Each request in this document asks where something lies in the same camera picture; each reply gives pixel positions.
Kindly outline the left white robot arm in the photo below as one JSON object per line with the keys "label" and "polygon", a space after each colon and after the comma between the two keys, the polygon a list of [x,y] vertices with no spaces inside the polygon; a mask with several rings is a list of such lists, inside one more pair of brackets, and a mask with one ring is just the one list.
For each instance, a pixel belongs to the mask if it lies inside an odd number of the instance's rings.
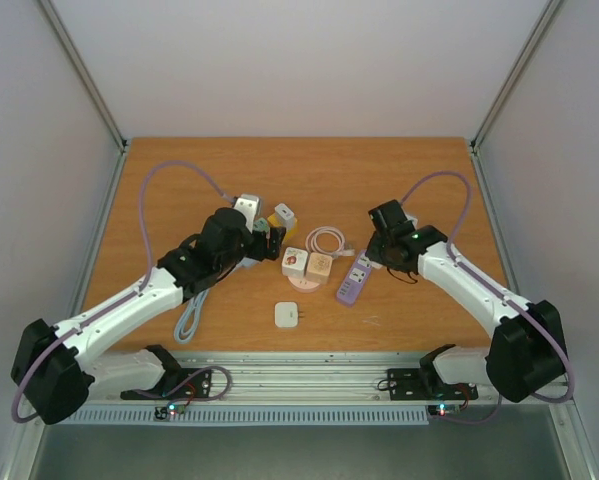
{"label": "left white robot arm", "polygon": [[228,277],[245,259],[276,260],[284,227],[256,231],[235,207],[217,209],[137,282],[90,310],[54,325],[37,319],[22,331],[11,368],[17,386],[11,418],[56,424],[75,413],[98,379],[89,372],[113,344],[154,317]]}

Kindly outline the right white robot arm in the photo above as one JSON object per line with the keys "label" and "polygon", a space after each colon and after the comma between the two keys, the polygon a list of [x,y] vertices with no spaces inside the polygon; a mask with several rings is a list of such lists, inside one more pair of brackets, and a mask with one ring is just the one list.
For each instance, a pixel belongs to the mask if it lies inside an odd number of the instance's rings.
{"label": "right white robot arm", "polygon": [[368,213],[374,232],[367,257],[390,271],[416,275],[461,305],[490,339],[487,348],[448,345],[420,361],[420,383],[432,396],[455,384],[492,386],[519,403],[567,372],[560,314],[547,300],[536,303],[494,281],[467,260],[432,225],[417,227],[391,200]]}

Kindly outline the beige cube socket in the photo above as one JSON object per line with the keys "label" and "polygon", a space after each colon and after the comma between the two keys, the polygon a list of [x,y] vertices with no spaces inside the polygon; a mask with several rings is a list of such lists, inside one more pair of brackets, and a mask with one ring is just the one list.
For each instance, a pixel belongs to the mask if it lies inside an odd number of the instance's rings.
{"label": "beige cube socket", "polygon": [[328,254],[311,252],[305,270],[305,279],[324,285],[328,282],[332,270],[333,258]]}

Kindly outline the white cube socket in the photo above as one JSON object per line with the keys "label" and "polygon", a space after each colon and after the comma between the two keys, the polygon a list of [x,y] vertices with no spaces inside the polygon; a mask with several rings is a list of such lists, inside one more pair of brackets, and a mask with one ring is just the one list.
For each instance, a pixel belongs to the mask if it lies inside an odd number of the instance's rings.
{"label": "white cube socket", "polygon": [[309,253],[306,250],[287,247],[281,262],[282,274],[288,278],[302,279],[305,276]]}

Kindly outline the white 66W charger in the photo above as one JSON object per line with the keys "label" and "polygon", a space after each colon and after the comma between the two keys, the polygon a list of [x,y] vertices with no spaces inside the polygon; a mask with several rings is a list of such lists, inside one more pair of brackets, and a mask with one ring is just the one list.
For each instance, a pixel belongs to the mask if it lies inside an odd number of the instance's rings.
{"label": "white 66W charger", "polygon": [[295,213],[285,203],[279,203],[275,206],[274,216],[279,224],[286,229],[292,229],[295,226]]}

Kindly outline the yellow cube socket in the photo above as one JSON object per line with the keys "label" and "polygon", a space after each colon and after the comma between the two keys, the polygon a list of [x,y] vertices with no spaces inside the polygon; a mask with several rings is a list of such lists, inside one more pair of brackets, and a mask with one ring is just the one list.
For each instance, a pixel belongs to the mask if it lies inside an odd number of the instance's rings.
{"label": "yellow cube socket", "polygon": [[[283,227],[283,224],[277,219],[274,214],[269,215],[266,218],[268,225],[270,227]],[[282,241],[283,244],[288,244],[293,237],[296,235],[298,231],[298,221],[295,221],[294,225],[291,228],[286,228],[286,233],[284,239]]]}

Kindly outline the green charger plug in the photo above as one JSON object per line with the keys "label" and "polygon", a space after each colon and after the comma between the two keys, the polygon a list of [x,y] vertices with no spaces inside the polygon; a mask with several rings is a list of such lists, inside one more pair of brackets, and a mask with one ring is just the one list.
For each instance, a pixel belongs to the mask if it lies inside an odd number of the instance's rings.
{"label": "green charger plug", "polygon": [[253,231],[263,233],[266,236],[268,236],[269,232],[270,232],[270,224],[268,223],[268,221],[265,218],[260,217],[254,221]]}

